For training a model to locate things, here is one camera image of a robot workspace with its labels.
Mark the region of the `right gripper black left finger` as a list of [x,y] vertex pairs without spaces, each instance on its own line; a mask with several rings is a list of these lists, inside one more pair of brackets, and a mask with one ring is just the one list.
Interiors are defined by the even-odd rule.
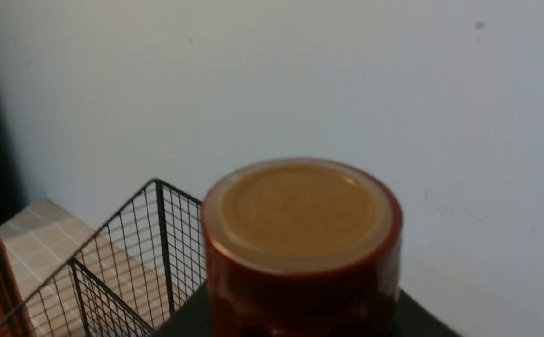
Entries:
[[153,334],[154,337],[212,337],[211,305],[204,282]]

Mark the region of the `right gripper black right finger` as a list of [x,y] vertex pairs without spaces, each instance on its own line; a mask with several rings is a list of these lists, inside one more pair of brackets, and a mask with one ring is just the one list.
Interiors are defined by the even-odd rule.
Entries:
[[401,289],[394,318],[395,337],[460,337]]

